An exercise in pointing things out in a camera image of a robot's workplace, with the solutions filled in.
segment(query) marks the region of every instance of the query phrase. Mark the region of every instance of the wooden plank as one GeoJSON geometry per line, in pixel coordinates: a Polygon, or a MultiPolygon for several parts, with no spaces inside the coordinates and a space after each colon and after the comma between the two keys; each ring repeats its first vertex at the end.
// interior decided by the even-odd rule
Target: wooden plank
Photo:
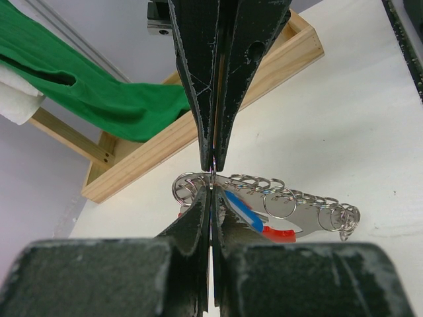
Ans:
{"type": "MultiPolygon", "coordinates": [[[[323,55],[324,51],[314,28],[293,13],[289,28],[284,29],[263,58],[240,110],[323,55]]],[[[177,74],[171,75],[165,81],[172,84],[178,82],[177,74]]],[[[196,124],[189,112],[85,186],[83,196],[97,203],[104,201],[191,144],[196,138],[196,124]]]]}
{"type": "Polygon", "coordinates": [[[114,145],[114,164],[126,158],[143,144],[117,138],[114,145]]]}
{"type": "MultiPolygon", "coordinates": [[[[117,137],[103,131],[100,135],[100,140],[98,141],[98,145],[105,151],[108,151],[109,153],[113,153],[116,141],[117,141],[117,137]]],[[[89,173],[87,173],[87,176],[85,178],[84,186],[87,186],[93,180],[96,180],[103,173],[105,173],[107,169],[91,161],[88,171],[89,173]]]]}
{"type": "Polygon", "coordinates": [[[105,151],[45,109],[39,108],[29,122],[95,164],[105,169],[113,166],[114,155],[111,152],[105,151]]]}

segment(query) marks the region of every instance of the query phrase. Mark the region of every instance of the white table surface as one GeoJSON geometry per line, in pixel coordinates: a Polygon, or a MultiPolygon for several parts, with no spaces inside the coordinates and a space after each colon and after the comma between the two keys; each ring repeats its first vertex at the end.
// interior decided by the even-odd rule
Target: white table surface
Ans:
{"type": "MultiPolygon", "coordinates": [[[[423,316],[423,108],[385,10],[324,0],[302,17],[326,55],[237,116],[224,174],[281,178],[358,206],[349,241],[384,249],[423,316]]],[[[194,143],[103,204],[89,201],[71,237],[155,236],[178,214],[172,181],[199,170],[194,143]]]]}

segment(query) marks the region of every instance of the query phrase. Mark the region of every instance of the green towel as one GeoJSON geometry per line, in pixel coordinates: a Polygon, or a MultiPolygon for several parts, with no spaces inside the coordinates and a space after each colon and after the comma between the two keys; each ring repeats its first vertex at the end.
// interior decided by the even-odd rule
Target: green towel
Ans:
{"type": "Polygon", "coordinates": [[[130,141],[152,138],[190,108],[181,86],[121,83],[7,0],[0,0],[0,63],[74,114],[130,141]]]}

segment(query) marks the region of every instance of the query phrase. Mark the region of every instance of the screw hole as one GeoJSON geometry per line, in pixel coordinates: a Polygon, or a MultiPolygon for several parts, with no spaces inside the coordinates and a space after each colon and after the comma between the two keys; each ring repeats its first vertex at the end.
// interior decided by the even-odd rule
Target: screw hole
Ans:
{"type": "Polygon", "coordinates": [[[262,58],[265,49],[266,47],[262,42],[254,42],[250,45],[247,56],[252,61],[257,62],[262,58]]]}

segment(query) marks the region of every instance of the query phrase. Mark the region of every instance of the red plastic part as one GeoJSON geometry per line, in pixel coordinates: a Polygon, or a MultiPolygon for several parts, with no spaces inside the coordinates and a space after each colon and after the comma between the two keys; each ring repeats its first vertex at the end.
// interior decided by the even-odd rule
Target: red plastic part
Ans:
{"type": "Polygon", "coordinates": [[[269,226],[264,226],[262,234],[273,242],[292,243],[297,240],[294,230],[276,230],[269,226]]]}

